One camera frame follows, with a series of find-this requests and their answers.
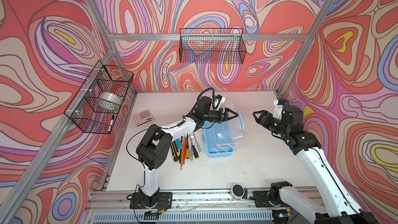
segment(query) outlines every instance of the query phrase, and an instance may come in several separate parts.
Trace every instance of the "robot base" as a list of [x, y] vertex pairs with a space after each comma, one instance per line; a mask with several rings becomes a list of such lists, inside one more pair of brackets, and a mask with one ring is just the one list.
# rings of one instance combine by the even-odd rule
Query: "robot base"
[[159, 192], [159, 189], [153, 194], [152, 197], [148, 197], [141, 191], [141, 189], [139, 189], [138, 192], [135, 192], [132, 195], [130, 209], [171, 208], [173, 199], [172, 197], [172, 192]]

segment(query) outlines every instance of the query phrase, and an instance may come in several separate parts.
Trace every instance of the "yellow screwdriver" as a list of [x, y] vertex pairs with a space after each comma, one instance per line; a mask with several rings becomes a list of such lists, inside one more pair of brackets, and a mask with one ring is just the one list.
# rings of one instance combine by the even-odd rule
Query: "yellow screwdriver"
[[188, 137], [187, 137], [187, 149], [185, 150], [185, 158], [189, 159], [189, 142], [188, 142]]

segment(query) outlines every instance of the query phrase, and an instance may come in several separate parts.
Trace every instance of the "patterned wall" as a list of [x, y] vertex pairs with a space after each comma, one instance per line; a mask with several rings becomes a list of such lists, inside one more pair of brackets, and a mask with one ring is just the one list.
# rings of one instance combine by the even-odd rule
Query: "patterned wall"
[[179, 33], [243, 27], [246, 33], [306, 33], [324, 0], [97, 0], [113, 33]]
[[[306, 33], [324, 0], [97, 0], [113, 33], [179, 33], [242, 27], [244, 33]], [[243, 65], [181, 64], [179, 42], [115, 43], [139, 91], [273, 90], [298, 42], [248, 41]]]
[[181, 64], [180, 42], [120, 41], [118, 51], [137, 91], [274, 90], [300, 43], [294, 41], [246, 42], [243, 64]]
[[105, 52], [83, 0], [0, 0], [0, 203]]
[[361, 206], [398, 223], [398, 0], [337, 0], [283, 94]]
[[110, 135], [82, 133], [77, 128], [67, 133], [13, 224], [78, 222], [91, 192], [100, 186], [131, 100], [128, 94]]
[[[106, 51], [84, 0], [0, 0], [0, 204]], [[71, 127], [14, 224], [77, 222], [130, 102], [111, 135]]]

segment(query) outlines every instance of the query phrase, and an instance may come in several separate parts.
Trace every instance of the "vent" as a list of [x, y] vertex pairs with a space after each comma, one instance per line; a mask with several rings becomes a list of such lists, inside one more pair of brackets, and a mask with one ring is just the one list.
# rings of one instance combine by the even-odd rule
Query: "vent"
[[[169, 211], [158, 220], [144, 220], [143, 212], [136, 212], [140, 222], [186, 222], [186, 221], [233, 221], [233, 220], [274, 220], [272, 210], [232, 210], [232, 211]], [[133, 212], [97, 212], [94, 223], [127, 223], [135, 221]]]

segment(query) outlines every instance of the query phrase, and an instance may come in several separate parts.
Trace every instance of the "black wire basket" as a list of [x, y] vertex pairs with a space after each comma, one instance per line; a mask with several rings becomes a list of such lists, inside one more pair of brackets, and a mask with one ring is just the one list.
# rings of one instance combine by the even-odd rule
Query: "black wire basket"
[[77, 107], [74, 110], [66, 110], [65, 114], [82, 132], [110, 134], [126, 98], [133, 76], [132, 72], [122, 67], [103, 65], [101, 63], [96, 78], [77, 104]]
[[240, 63], [246, 56], [242, 28], [181, 28], [181, 63]]

